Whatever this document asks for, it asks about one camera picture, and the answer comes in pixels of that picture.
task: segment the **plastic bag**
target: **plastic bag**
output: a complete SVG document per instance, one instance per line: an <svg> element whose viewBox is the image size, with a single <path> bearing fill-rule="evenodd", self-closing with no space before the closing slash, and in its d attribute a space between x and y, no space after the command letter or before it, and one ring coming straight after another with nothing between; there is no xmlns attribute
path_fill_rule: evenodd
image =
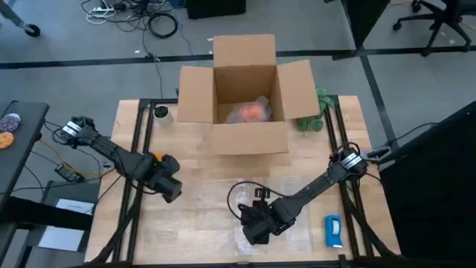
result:
<svg viewBox="0 0 476 268"><path fill-rule="evenodd" d="M269 100L265 96L259 96L253 102L238 103L228 114L225 123L256 123L267 122L271 120L271 109Z"/></svg>

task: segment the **orange object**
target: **orange object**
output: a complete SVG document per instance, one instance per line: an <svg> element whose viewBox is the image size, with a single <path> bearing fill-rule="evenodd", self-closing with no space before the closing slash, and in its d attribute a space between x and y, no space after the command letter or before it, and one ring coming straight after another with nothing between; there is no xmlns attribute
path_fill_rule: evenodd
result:
<svg viewBox="0 0 476 268"><path fill-rule="evenodd" d="M260 105L252 104L241 107L239 110L241 115L246 121L258 121L260 118L263 117L263 108Z"/></svg>
<svg viewBox="0 0 476 268"><path fill-rule="evenodd" d="M15 141L12 133L0 133L0 149L7 149Z"/></svg>
<svg viewBox="0 0 476 268"><path fill-rule="evenodd" d="M164 155L161 154L161 153L152 153L152 154L153 154L153 155L157 158L157 160L159 160L159 161L162 161L162 157L164 157Z"/></svg>

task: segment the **white paper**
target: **white paper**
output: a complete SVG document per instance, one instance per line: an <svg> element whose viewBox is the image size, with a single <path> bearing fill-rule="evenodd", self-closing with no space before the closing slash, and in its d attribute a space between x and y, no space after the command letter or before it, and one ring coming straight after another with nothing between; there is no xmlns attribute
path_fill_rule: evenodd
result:
<svg viewBox="0 0 476 268"><path fill-rule="evenodd" d="M94 203L59 199L55 206L57 208L64 208L70 211L91 215ZM83 234L84 231L80 230L48 226L46 227L38 246L49 249L77 251Z"/></svg>

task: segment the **black box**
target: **black box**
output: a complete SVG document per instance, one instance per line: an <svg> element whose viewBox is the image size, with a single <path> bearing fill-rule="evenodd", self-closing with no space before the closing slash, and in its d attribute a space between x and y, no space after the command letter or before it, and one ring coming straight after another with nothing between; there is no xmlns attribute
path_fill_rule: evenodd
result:
<svg viewBox="0 0 476 268"><path fill-rule="evenodd" d="M243 14L246 0L187 0L185 2L190 19Z"/></svg>

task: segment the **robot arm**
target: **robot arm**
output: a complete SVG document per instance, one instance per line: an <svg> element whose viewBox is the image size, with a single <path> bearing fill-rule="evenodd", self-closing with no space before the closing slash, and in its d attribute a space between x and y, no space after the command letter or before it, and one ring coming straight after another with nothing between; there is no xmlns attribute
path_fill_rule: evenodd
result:
<svg viewBox="0 0 476 268"><path fill-rule="evenodd" d="M263 198L253 201L252 207L239 204L246 239L251 245L268 243L270 234L280 235L293 226L301 209L325 190L346 179L360 179L366 172L365 160L353 148L344 147L331 157L324 174L296 194L280 197L269 205Z"/></svg>
<svg viewBox="0 0 476 268"><path fill-rule="evenodd" d="M167 202L172 202L181 194L181 182L173 178L180 165L172 156L130 153L99 134L94 122L83 116L72 117L59 131L60 138L72 148L89 146L102 156L111 160L118 173L139 183L156 193L161 193Z"/></svg>

